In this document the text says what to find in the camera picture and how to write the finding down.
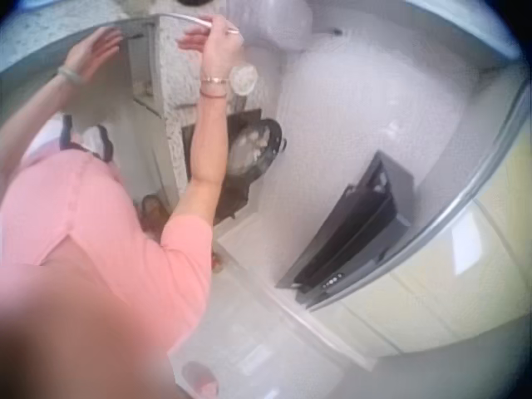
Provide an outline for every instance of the hand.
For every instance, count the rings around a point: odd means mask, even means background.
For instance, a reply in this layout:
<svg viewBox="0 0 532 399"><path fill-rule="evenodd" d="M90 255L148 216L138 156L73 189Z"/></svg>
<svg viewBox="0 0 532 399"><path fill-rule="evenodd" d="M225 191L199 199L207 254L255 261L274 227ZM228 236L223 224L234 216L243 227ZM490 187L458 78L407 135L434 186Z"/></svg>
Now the hand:
<svg viewBox="0 0 532 399"><path fill-rule="evenodd" d="M235 26L220 15L201 19L211 22L212 28L186 30L185 36L177 41L178 47L203 53L201 71L205 76L227 79L241 55L244 39L241 35L228 33L228 29Z"/></svg>
<svg viewBox="0 0 532 399"><path fill-rule="evenodd" d="M88 82L103 64L117 54L123 38L118 29L101 27L68 52L65 67Z"/></svg>

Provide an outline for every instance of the woman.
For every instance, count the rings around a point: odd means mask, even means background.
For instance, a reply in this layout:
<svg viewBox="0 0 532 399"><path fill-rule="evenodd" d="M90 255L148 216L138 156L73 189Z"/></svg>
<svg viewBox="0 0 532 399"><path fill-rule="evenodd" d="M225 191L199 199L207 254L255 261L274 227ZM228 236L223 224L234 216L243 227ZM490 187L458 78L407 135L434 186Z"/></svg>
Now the woman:
<svg viewBox="0 0 532 399"><path fill-rule="evenodd" d="M0 397L172 396L173 379L161 384L152 360L182 342L205 309L228 154L224 83L243 41L223 17L209 20L211 30L195 27L178 41L203 52L203 78L192 178L160 245L93 154L48 146L19 167L44 124L117 54L119 31L100 28L74 46L0 130Z"/></svg>

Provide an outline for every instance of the pink top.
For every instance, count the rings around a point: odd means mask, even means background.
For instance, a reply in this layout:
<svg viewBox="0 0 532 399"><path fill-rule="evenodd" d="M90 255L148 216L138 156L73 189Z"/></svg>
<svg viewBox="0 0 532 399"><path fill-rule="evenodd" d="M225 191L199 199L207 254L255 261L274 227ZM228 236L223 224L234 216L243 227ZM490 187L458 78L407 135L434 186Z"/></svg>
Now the pink top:
<svg viewBox="0 0 532 399"><path fill-rule="evenodd" d="M41 265L66 239L89 273L129 304L166 349L198 324L210 285L212 228L174 216L161 245L146 238L113 169L79 150L47 145L21 168L1 208L2 264Z"/></svg>

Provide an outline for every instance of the bracelet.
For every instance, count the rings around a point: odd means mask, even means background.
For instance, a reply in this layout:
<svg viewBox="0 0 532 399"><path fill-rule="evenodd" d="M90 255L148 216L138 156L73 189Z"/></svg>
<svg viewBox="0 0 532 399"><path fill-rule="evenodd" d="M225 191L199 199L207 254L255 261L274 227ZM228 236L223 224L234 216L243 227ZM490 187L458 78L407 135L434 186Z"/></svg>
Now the bracelet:
<svg viewBox="0 0 532 399"><path fill-rule="evenodd" d="M223 78L223 77L211 77L211 76L205 76L201 78L202 83L214 83L215 85L224 85L227 83L229 79Z"/></svg>
<svg viewBox="0 0 532 399"><path fill-rule="evenodd" d="M57 73L61 76L64 76L70 83L73 83L76 86L81 86L83 84L83 79L74 71L71 71L66 66L60 66L57 68Z"/></svg>
<svg viewBox="0 0 532 399"><path fill-rule="evenodd" d="M200 95L202 95L205 98L212 98L212 99L221 99L221 98L227 98L227 93L220 95L220 96L213 96L212 94L207 94L203 90L199 89Z"/></svg>

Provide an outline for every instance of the woman's left hand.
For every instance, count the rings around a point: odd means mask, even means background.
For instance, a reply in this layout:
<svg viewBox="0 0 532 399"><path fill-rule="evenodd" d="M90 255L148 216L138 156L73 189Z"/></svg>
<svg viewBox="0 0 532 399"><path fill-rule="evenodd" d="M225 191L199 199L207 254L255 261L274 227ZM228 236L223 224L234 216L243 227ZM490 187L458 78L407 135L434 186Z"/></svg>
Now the woman's left hand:
<svg viewBox="0 0 532 399"><path fill-rule="evenodd" d="M117 54L123 39L120 30L101 27L68 52L64 66L87 83L103 64Z"/></svg>

